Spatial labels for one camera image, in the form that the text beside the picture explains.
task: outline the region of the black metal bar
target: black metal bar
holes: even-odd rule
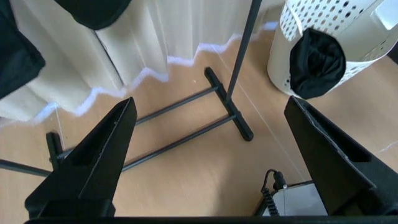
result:
[[[216,93],[220,98],[221,102],[223,103],[228,114],[230,116],[232,115],[235,116],[233,121],[236,127],[238,128],[239,132],[241,133],[243,139],[246,141],[251,141],[254,137],[253,132],[251,131],[249,125],[245,122],[241,112],[236,108],[234,102],[232,100],[227,101],[224,86],[218,80],[216,74],[213,72],[213,70],[210,67],[207,67],[205,69],[205,76],[212,86],[218,86]]]
[[[229,83],[228,93],[226,95],[226,101],[231,100],[232,92],[234,91],[236,80],[238,79],[239,71],[243,63],[244,54],[246,53],[246,49],[248,48],[250,36],[254,28],[254,23],[256,22],[257,15],[260,10],[261,1],[262,0],[252,0],[251,2],[248,19],[246,21],[246,25],[243,31],[241,45],[239,46],[239,51],[238,55],[236,56],[234,70],[232,71],[232,77]]]
[[[122,172],[126,171],[128,169],[131,169],[131,168],[133,168],[133,167],[135,167],[135,166],[137,166],[139,164],[142,164],[143,162],[145,162],[145,161],[147,161],[149,159],[152,159],[155,156],[158,156],[158,155],[160,155],[160,154],[162,154],[164,152],[167,152],[168,150],[173,149],[173,148],[175,148],[175,147],[177,147],[177,146],[179,146],[179,145],[181,145],[181,144],[183,144],[183,143],[185,143],[185,142],[187,142],[187,141],[189,141],[191,139],[194,139],[194,138],[200,136],[201,134],[204,134],[204,133],[206,133],[206,132],[208,132],[208,131],[210,131],[210,130],[212,130],[214,128],[217,128],[218,126],[220,126],[220,125],[222,125],[222,124],[224,124],[224,123],[226,123],[228,121],[231,121],[234,118],[235,118],[235,115],[227,116],[227,117],[225,117],[225,118],[223,118],[223,119],[221,119],[221,120],[219,120],[217,122],[214,122],[214,123],[202,128],[201,130],[199,130],[199,131],[197,131],[195,133],[192,133],[192,134],[190,134],[188,136],[185,136],[184,138],[181,138],[178,141],[175,141],[175,142],[169,144],[168,146],[165,146],[165,147],[163,147],[161,149],[158,149],[158,150],[156,150],[156,151],[154,151],[154,152],[152,152],[152,153],[150,153],[150,154],[148,154],[148,155],[146,155],[146,156],[144,156],[142,158],[136,159],[135,161],[129,162],[128,164],[126,164],[123,167]]]
[[[24,164],[19,164],[16,162],[7,161],[4,159],[0,159],[0,169],[12,170],[16,172],[21,172],[25,174],[32,174],[41,177],[47,177],[51,174],[48,170],[39,169],[36,167],[27,166]]]
[[[178,102],[175,102],[175,103],[173,103],[172,105],[170,105],[168,107],[165,107],[165,108],[160,109],[158,111],[155,111],[155,112],[153,112],[151,114],[148,114],[147,116],[145,116],[143,118],[138,119],[136,125],[141,124],[141,123],[143,123],[145,121],[148,121],[148,120],[150,120],[152,118],[155,118],[155,117],[157,117],[157,116],[159,116],[161,114],[164,114],[164,113],[166,113],[166,112],[168,112],[168,111],[170,111],[172,109],[175,109],[175,108],[177,108],[179,106],[182,106],[185,103],[189,103],[189,102],[191,102],[191,101],[193,101],[193,100],[195,100],[197,98],[205,96],[205,95],[207,95],[207,94],[209,94],[209,93],[211,93],[211,92],[213,92],[215,90],[217,90],[217,87],[210,87],[210,88],[207,88],[206,90],[200,91],[200,92],[198,92],[198,93],[196,93],[196,94],[194,94],[192,96],[189,96],[189,97],[187,97],[185,99],[182,99],[182,100],[180,100]]]
[[[61,162],[59,159],[63,159],[63,158],[58,159],[57,157],[58,154],[62,153],[60,136],[57,133],[49,132],[45,135],[45,138],[47,140],[47,146],[49,148],[50,162],[52,165],[52,169],[57,170]]]

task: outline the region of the beige curtain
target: beige curtain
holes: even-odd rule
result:
[[[263,1],[267,9],[283,0]],[[167,80],[168,63],[188,63],[202,43],[242,34],[249,0],[133,0],[110,27],[93,31],[49,0],[12,0],[19,30],[42,53],[35,80],[0,100],[0,116],[28,121],[59,106],[77,116],[97,93],[122,97],[146,75]]]

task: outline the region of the light brown floor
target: light brown floor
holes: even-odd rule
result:
[[[254,132],[253,141],[244,141],[229,122],[122,173],[114,197],[117,216],[250,215],[260,199],[267,169],[281,170],[288,183],[310,179],[283,115],[288,96],[267,77],[272,35],[263,32],[250,43],[233,95]],[[208,87],[205,66],[211,66],[227,86],[238,47],[239,41],[235,41],[221,55],[202,52],[192,68],[171,65],[167,83],[144,80],[131,93],[139,116]],[[398,170],[396,71],[398,66],[383,58],[310,102]],[[2,128],[0,157],[50,170],[45,133],[58,131],[64,147],[72,147],[120,100],[101,95],[80,118],[58,110],[34,127],[15,124]],[[163,114],[135,128],[126,160],[165,146],[224,115],[214,93]],[[1,222],[23,223],[27,220],[24,199],[43,178],[0,170],[0,179]]]

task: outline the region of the white plastic basket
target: white plastic basket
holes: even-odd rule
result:
[[[289,95],[290,51],[312,27],[335,37],[346,56],[341,85],[385,56],[398,39],[398,27],[385,29],[377,23],[374,10],[383,0],[286,0],[272,43],[267,71],[273,84]]]

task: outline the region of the black cable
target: black cable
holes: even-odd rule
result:
[[[262,196],[264,197],[264,200],[265,200],[265,202],[267,204],[267,208],[268,208],[269,214],[271,216],[279,216],[279,212],[278,212],[278,209],[277,209],[277,207],[275,205],[274,199],[272,198],[272,195],[269,192],[269,189],[267,188],[268,175],[271,172],[273,172],[275,174],[280,173],[280,172],[278,172],[278,171],[276,171],[274,169],[269,169],[267,171],[266,178],[264,179],[264,184],[262,185],[262,188],[261,188],[261,193],[262,193]]]

